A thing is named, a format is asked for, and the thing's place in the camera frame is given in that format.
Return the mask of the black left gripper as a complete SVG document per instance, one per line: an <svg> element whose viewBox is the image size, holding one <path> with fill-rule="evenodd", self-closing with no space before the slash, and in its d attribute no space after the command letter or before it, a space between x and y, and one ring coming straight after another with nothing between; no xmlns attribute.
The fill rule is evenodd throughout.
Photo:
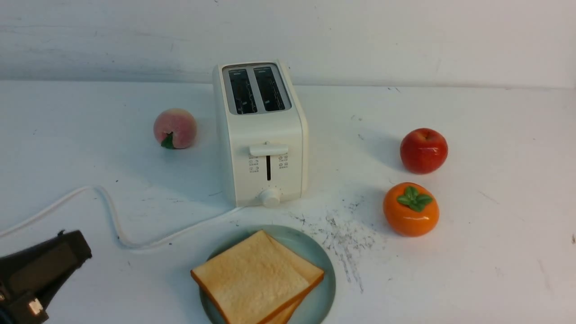
<svg viewBox="0 0 576 324"><path fill-rule="evenodd" d="M3 256L0 261L2 324L44 324L50 297L88 259L92 250L80 230Z"/></svg>

